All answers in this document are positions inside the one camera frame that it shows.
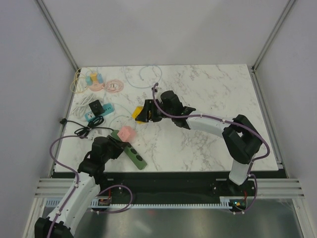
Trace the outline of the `yellow cube plug adapter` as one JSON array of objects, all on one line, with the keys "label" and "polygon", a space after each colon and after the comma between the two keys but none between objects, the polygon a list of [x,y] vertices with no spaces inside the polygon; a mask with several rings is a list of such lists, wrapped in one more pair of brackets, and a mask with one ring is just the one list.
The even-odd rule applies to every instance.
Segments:
[{"label": "yellow cube plug adapter", "polygon": [[147,112],[143,106],[137,106],[132,114],[132,118],[136,123],[146,123],[147,122]]}]

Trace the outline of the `pink cube plug adapter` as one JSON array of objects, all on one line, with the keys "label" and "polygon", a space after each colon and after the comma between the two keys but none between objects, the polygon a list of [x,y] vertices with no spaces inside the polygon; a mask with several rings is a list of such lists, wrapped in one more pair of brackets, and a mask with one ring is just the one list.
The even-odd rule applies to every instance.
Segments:
[{"label": "pink cube plug adapter", "polygon": [[130,126],[123,126],[117,133],[117,136],[123,142],[132,142],[136,136],[136,131]]}]

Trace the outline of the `green power strip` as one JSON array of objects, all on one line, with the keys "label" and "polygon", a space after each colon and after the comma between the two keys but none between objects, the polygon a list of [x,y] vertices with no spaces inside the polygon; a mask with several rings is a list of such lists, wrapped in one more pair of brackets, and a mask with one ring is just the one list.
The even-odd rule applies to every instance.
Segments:
[{"label": "green power strip", "polygon": [[[117,141],[123,142],[119,136],[119,131],[114,130],[111,132],[111,136]],[[124,152],[129,157],[129,159],[134,163],[134,165],[139,169],[143,170],[147,166],[147,162],[143,159],[143,157],[136,151],[136,149],[129,143],[123,142],[125,144]]]}]

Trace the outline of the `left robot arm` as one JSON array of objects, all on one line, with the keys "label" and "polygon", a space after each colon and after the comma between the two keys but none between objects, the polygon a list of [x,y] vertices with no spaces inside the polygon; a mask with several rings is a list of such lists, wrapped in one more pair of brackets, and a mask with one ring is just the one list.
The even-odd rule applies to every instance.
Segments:
[{"label": "left robot arm", "polygon": [[131,189],[120,184],[109,187],[105,180],[104,170],[105,164],[110,159],[117,159],[128,146],[128,142],[119,141],[110,135],[96,137],[93,140],[91,150],[87,152],[77,170],[64,165],[54,156],[51,156],[56,164],[74,172],[75,178],[54,210],[46,218],[39,218],[36,221],[34,236],[36,238],[74,237],[79,222],[92,200],[113,188],[126,189],[130,194],[130,201],[125,207],[109,213],[114,214],[127,210],[133,201]]}]

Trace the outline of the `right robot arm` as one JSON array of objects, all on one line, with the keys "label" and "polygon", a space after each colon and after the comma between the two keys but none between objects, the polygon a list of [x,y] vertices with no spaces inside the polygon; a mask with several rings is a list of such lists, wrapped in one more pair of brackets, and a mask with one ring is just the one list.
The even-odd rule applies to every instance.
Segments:
[{"label": "right robot arm", "polygon": [[173,91],[163,92],[159,100],[146,99],[142,107],[136,108],[133,118],[144,123],[169,118],[177,127],[199,130],[223,138],[233,158],[226,186],[232,195],[238,195],[245,189],[244,182],[250,174],[253,159],[264,144],[264,139],[244,115],[222,119],[203,114],[195,108],[184,106]]}]

